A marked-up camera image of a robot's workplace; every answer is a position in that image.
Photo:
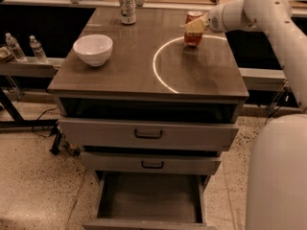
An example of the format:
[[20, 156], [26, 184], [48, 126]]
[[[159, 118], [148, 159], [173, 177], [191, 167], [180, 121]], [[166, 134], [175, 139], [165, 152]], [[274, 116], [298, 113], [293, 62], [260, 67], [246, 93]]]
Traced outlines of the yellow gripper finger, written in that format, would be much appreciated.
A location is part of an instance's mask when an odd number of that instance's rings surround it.
[[185, 31], [187, 33], [203, 33], [205, 31], [205, 25], [202, 18], [191, 20], [185, 24]]

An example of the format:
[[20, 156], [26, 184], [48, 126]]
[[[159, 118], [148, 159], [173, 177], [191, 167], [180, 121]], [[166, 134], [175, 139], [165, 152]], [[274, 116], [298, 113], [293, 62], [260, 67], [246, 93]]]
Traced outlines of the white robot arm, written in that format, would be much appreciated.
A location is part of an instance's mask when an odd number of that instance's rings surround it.
[[188, 33], [262, 32], [280, 68], [246, 69], [248, 86], [293, 93], [298, 114], [269, 121], [248, 169], [246, 230], [307, 230], [307, 37], [287, 0], [232, 0], [187, 23]]

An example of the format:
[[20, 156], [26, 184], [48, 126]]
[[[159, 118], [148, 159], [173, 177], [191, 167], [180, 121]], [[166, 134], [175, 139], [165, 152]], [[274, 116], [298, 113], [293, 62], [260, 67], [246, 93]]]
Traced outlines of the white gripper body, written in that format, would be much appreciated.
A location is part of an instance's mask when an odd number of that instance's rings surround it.
[[252, 23], [244, 13], [245, 0], [233, 0], [215, 6], [208, 13], [208, 27], [212, 32], [248, 31]]

